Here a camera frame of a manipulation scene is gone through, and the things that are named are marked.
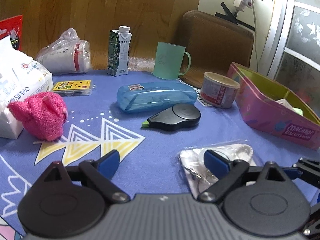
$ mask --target pink knitted toy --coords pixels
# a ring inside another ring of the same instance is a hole
[[[8,109],[29,133],[47,141],[54,141],[63,134],[62,126],[68,117],[62,97],[53,92],[42,92],[22,102],[12,102]]]

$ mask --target green plastic mug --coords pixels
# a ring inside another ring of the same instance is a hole
[[[179,75],[186,74],[191,65],[191,56],[185,49],[183,46],[158,42],[153,74],[156,77],[169,80],[177,79]],[[184,54],[188,55],[189,64],[187,70],[184,73],[180,73]]]

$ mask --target white wall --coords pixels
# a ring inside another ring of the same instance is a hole
[[[269,34],[275,0],[263,0],[263,1],[254,0],[254,1],[255,1],[254,8],[255,8],[256,19],[257,19],[257,26],[256,26],[257,38],[255,42],[257,43],[258,59],[260,59],[266,44],[267,36]],[[225,5],[229,8],[229,10],[232,13],[235,12],[235,8],[233,7],[234,0],[200,0],[198,10],[205,13],[212,14],[212,15],[215,15],[216,12],[225,14],[224,10],[220,5],[220,3],[222,2],[225,3]],[[237,19],[251,26],[254,26],[252,9],[245,8],[244,12],[238,13]],[[264,67],[263,65],[259,64],[259,72],[261,72],[263,67]],[[251,56],[250,68],[252,68],[253,70],[257,69],[256,55],[255,55],[254,49]]]

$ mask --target wooden panel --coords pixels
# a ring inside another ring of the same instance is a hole
[[[109,31],[131,27],[132,69],[148,69],[158,41],[173,42],[182,15],[199,0],[0,0],[0,20],[23,14],[22,49],[35,57],[39,49],[75,28],[91,46],[95,69],[107,66]]]

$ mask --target macaron biscuit box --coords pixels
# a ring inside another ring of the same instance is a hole
[[[317,150],[320,147],[320,119],[294,92],[237,63],[227,76],[240,83],[236,103],[244,122],[252,128]],[[303,111],[301,116],[277,103],[286,99]]]

